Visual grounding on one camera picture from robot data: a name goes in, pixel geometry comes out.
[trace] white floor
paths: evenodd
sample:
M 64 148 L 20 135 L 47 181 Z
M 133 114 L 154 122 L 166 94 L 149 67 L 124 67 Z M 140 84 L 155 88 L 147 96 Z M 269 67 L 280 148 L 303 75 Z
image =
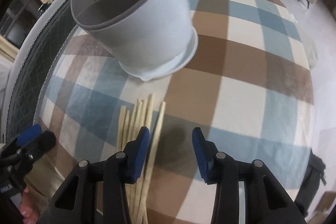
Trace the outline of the white floor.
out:
M 336 21 L 319 0 L 309 9 L 305 0 L 280 1 L 312 37 L 319 51 L 319 60 L 311 72 L 316 112 L 313 152 L 327 165 L 327 185 L 320 184 L 310 207 L 314 209 L 324 191 L 336 190 Z

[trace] checkered carpet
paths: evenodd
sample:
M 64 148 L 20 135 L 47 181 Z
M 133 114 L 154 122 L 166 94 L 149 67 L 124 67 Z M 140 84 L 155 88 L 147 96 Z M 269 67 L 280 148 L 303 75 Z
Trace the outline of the checkered carpet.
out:
M 150 93 L 156 94 L 155 111 L 166 101 L 147 200 L 150 223 L 210 223 L 215 186 L 205 185 L 198 172 L 194 127 L 236 160 L 263 160 L 293 198 L 310 154 L 310 70 L 284 5 L 279 0 L 189 4 L 199 46 L 185 68 L 144 83 L 78 30 L 41 107 L 41 124 L 58 138 L 50 157 L 66 176 L 80 160 L 96 162 L 115 153 L 121 105 L 132 108 Z

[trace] metal screw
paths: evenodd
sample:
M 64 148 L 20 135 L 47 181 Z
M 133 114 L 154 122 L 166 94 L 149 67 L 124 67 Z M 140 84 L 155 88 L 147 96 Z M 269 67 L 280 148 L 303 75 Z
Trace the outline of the metal screw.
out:
M 225 154 L 224 152 L 218 152 L 218 153 L 216 154 L 216 157 L 217 157 L 218 159 L 224 159 L 224 158 L 226 157 L 226 154 Z
M 255 165 L 256 167 L 262 167 L 264 164 L 263 164 L 263 162 L 262 162 L 261 160 L 255 160 L 255 161 L 254 161 L 254 165 Z
M 124 152 L 118 152 L 115 157 L 117 159 L 123 159 L 126 156 L 126 154 Z
M 87 160 L 81 160 L 81 161 L 78 163 L 79 167 L 85 167 L 85 166 L 87 166 L 87 164 L 88 164 Z

